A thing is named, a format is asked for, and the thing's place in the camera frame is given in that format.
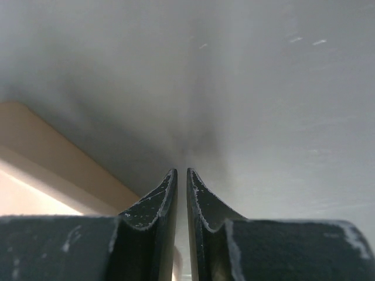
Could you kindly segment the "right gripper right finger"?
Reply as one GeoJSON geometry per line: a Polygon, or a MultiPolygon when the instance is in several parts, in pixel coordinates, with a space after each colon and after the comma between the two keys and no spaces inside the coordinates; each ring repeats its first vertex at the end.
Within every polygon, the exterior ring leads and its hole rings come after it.
{"type": "Polygon", "coordinates": [[[193,280],[373,280],[374,254],[343,220],[250,220],[187,170],[193,280]]]}

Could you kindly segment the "gold tin lid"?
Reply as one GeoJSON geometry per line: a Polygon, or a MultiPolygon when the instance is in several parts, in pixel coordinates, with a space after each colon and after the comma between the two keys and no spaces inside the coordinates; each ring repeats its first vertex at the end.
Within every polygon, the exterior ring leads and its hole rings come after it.
{"type": "MultiPolygon", "coordinates": [[[[141,198],[55,131],[25,105],[1,104],[1,189],[24,186],[73,210],[71,216],[115,216],[141,198]]],[[[27,194],[20,211],[3,216],[47,214],[27,194]]],[[[179,274],[180,255],[174,245],[172,278],[179,274]]]]}

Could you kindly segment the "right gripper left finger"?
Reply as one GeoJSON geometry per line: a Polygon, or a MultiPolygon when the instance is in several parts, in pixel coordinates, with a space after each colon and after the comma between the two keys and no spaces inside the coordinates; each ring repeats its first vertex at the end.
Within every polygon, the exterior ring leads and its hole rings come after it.
{"type": "Polygon", "coordinates": [[[115,216],[1,217],[2,280],[171,280],[178,173],[115,216]]]}

